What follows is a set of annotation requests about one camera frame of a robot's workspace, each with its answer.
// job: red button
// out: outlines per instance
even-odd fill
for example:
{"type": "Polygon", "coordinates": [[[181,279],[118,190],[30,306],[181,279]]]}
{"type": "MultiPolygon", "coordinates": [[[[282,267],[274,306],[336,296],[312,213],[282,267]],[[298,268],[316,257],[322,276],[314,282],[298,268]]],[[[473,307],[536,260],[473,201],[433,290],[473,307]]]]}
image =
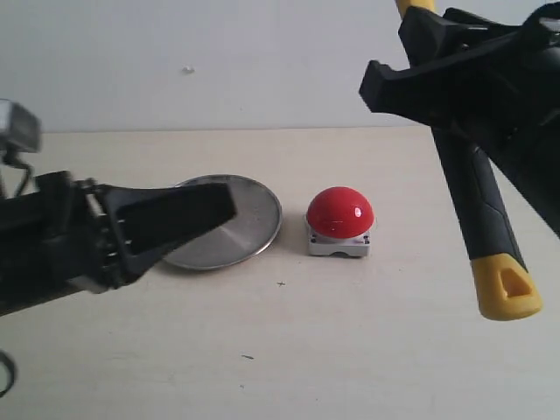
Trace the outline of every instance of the red button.
{"type": "Polygon", "coordinates": [[[374,210],[356,190],[334,186],[320,192],[307,209],[307,222],[319,235],[349,239],[374,224],[374,210]]]}

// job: white table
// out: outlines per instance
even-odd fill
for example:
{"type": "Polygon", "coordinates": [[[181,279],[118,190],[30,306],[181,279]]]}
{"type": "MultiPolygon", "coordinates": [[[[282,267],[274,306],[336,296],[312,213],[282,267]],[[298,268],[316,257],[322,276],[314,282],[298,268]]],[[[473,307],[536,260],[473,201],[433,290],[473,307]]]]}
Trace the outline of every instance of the white table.
{"type": "Polygon", "coordinates": [[[50,135],[32,162],[132,187],[237,173],[269,186],[285,219],[230,269],[158,267],[0,318],[21,368],[3,420],[560,417],[560,241],[500,178],[545,308],[483,319],[426,129],[50,135]],[[371,199],[367,259],[305,254],[302,214],[335,185],[371,199]]]}

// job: yellow grip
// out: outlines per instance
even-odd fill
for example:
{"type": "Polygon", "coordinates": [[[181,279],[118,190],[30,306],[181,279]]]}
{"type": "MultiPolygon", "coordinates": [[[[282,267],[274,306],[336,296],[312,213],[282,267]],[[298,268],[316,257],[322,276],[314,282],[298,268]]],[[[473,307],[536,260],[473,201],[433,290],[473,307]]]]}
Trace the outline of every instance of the yellow grip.
{"type": "Polygon", "coordinates": [[[410,6],[424,7],[429,11],[436,11],[436,6],[434,5],[433,0],[396,0],[396,7],[399,8],[401,18],[410,6]]]}
{"type": "Polygon", "coordinates": [[[543,308],[529,273],[509,254],[471,261],[483,317],[496,321],[526,318],[543,308]]]}

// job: round metal dish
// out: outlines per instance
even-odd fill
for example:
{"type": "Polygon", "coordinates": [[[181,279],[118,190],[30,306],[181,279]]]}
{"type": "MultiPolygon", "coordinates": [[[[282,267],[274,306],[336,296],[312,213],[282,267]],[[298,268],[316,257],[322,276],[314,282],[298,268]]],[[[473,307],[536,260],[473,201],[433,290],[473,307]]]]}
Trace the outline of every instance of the round metal dish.
{"type": "Polygon", "coordinates": [[[207,175],[181,185],[209,182],[229,185],[237,216],[171,252],[165,258],[169,264],[189,270],[227,267],[263,252],[280,230],[282,207],[277,196],[266,186],[238,175],[207,175]]]}

